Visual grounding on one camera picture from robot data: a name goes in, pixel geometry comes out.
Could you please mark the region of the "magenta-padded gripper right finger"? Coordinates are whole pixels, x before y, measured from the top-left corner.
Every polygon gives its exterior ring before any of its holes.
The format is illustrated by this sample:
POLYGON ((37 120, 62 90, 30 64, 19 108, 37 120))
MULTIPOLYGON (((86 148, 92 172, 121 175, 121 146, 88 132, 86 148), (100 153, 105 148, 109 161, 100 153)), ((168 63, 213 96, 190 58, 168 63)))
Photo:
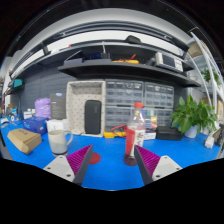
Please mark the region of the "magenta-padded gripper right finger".
POLYGON ((168 155, 158 156, 140 146, 135 146, 134 155, 145 185, 182 169, 168 155))

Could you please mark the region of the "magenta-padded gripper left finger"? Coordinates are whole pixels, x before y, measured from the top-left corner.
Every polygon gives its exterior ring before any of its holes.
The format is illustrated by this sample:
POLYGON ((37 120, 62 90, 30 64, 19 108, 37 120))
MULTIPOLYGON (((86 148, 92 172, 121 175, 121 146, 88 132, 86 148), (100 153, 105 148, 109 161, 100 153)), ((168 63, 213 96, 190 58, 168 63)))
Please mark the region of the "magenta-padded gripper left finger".
POLYGON ((92 155, 93 147, 88 145, 68 156, 56 157, 44 170, 81 186, 92 155))

